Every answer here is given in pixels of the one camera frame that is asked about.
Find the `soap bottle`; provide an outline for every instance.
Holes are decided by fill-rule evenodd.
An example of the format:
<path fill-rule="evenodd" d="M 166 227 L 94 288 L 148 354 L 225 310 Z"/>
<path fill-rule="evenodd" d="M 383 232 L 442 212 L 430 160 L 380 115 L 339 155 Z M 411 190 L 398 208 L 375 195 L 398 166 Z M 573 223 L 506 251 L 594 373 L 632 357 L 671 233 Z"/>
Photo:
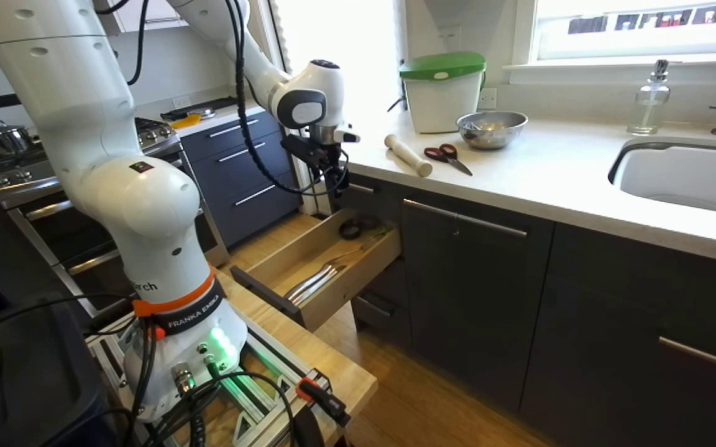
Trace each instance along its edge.
<path fill-rule="evenodd" d="M 639 87 L 628 131 L 634 136 L 657 135 L 665 120 L 671 87 L 666 85 L 666 61 L 657 61 L 652 78 Z"/>

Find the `robotic arm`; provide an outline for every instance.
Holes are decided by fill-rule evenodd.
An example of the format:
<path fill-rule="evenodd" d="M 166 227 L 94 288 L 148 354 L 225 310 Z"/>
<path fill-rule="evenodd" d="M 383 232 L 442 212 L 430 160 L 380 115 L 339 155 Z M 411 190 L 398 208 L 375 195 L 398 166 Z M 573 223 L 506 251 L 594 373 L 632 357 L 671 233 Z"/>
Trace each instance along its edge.
<path fill-rule="evenodd" d="M 287 78 L 245 31 L 247 0 L 170 3 L 245 65 L 262 106 L 292 129 L 308 129 L 308 140 L 287 141 L 288 151 L 317 171 L 339 165 L 340 141 L 357 136 L 344 129 L 337 65 L 311 62 Z M 140 293 L 134 314 L 155 337 L 155 354 L 148 337 L 125 340 L 125 371 L 133 391 L 144 386 L 140 417 L 159 419 L 179 400 L 176 366 L 190 366 L 205 382 L 201 345 L 216 345 L 230 371 L 247 344 L 247 326 L 225 301 L 194 236 L 196 183 L 141 155 L 133 95 L 89 0 L 0 0 L 0 68 L 67 197 L 112 233 L 122 254 Z"/>

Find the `green lid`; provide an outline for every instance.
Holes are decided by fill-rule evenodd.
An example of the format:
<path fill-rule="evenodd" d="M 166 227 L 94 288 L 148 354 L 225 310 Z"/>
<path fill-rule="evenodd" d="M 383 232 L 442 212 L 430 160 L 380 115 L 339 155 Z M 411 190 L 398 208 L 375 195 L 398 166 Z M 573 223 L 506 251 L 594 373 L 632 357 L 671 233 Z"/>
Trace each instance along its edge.
<path fill-rule="evenodd" d="M 478 53 L 425 56 L 400 68 L 404 80 L 450 80 L 472 73 L 485 73 L 485 58 Z"/>

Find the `window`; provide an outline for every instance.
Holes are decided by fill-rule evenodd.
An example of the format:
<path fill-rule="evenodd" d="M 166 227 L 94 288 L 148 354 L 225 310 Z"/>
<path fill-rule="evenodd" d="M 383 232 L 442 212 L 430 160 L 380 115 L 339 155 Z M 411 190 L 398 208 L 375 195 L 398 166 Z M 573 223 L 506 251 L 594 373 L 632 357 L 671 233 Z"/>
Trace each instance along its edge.
<path fill-rule="evenodd" d="M 529 62 L 716 61 L 716 0 L 540 0 Z"/>
<path fill-rule="evenodd" d="M 345 120 L 400 98 L 404 0 L 270 0 L 288 73 L 332 61 L 345 78 Z"/>

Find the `cabinet handle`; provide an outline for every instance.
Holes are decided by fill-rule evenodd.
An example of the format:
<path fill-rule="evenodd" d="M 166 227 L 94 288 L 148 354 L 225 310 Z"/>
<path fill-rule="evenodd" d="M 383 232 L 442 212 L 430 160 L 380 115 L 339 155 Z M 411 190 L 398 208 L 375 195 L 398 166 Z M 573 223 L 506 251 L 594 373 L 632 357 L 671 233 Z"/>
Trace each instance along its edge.
<path fill-rule="evenodd" d="M 108 254 L 102 254 L 102 257 L 88 258 L 88 262 L 67 269 L 67 274 L 69 274 L 69 277 L 83 277 L 86 270 L 92 270 L 92 269 L 98 269 L 98 265 L 102 265 L 102 263 L 109 263 L 109 262 L 117 258 L 117 257 L 119 257 L 117 251 L 108 251 Z"/>
<path fill-rule="evenodd" d="M 424 203 L 424 202 L 406 200 L 404 203 L 414 206 L 414 208 L 430 212 L 430 213 L 441 213 L 441 216 L 447 216 L 447 218 L 468 222 L 468 223 L 476 223 L 476 227 L 483 227 L 483 229 L 492 229 L 492 232 L 501 232 L 501 233 L 511 233 L 511 236 L 519 236 L 519 239 L 529 236 L 522 229 L 512 229 L 512 227 L 503 227 L 503 223 L 496 223 L 496 222 L 483 222 L 483 218 L 476 218 L 476 216 L 456 213 L 456 212 L 447 212 L 447 208 L 441 208 L 441 206 L 430 206 L 430 203 Z"/>
<path fill-rule="evenodd" d="M 238 156 L 245 156 L 245 155 L 250 155 L 250 149 L 227 155 L 227 156 L 216 160 L 216 165 L 230 165 L 231 160 L 238 160 Z"/>
<path fill-rule="evenodd" d="M 49 218 L 49 216 L 63 213 L 66 208 L 72 208 L 72 206 L 76 203 L 69 203 L 69 202 L 56 202 L 56 203 L 27 212 L 27 222 Z"/>
<path fill-rule="evenodd" d="M 348 190 L 357 190 L 357 191 L 364 191 L 364 195 L 375 195 L 375 190 L 365 186 L 365 183 L 348 183 Z"/>
<path fill-rule="evenodd" d="M 375 306 L 373 301 L 368 301 L 368 299 L 364 299 L 364 296 L 357 296 L 357 301 L 358 301 L 358 304 L 364 304 L 368 310 L 373 310 L 373 314 L 383 315 L 383 318 L 394 318 L 394 314 L 390 314 L 390 310 L 385 310 L 385 309 Z"/>
<path fill-rule="evenodd" d="M 685 344 L 678 344 L 673 337 L 666 337 L 666 335 L 659 335 L 659 344 L 716 366 L 716 355 L 715 354 L 700 350 L 693 345 L 685 345 Z"/>
<path fill-rule="evenodd" d="M 258 190 L 258 191 L 253 191 L 252 197 L 235 202 L 235 208 L 238 208 L 238 206 L 245 206 L 245 203 L 250 203 L 250 202 L 256 202 L 258 197 L 265 197 L 265 195 L 270 195 L 270 191 L 273 191 L 273 190 L 276 190 L 273 183 L 267 186 L 267 190 Z"/>
<path fill-rule="evenodd" d="M 212 135 L 207 135 L 210 140 L 220 140 L 220 136 L 227 136 L 227 135 L 231 135 L 231 131 L 238 131 L 241 126 L 227 126 L 227 129 L 220 129 L 220 131 L 212 131 Z"/>

